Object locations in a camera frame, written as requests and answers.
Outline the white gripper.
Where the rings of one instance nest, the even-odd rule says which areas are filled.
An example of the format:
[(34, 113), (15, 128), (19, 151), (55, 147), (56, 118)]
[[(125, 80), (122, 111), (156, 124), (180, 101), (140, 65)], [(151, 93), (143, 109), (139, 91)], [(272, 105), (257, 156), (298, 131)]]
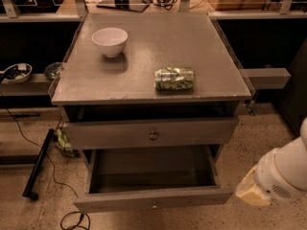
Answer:
[(272, 198), (288, 202), (305, 196), (306, 149), (283, 147), (268, 152), (239, 183), (235, 195), (255, 207), (269, 206)]

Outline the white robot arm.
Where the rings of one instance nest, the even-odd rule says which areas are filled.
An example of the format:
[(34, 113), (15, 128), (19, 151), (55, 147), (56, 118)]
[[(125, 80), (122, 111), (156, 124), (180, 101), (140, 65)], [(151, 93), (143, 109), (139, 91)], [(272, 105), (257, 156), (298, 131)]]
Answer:
[(272, 149), (239, 183), (235, 195), (251, 206), (269, 206), (273, 199), (290, 202), (307, 194), (307, 119), (300, 136)]

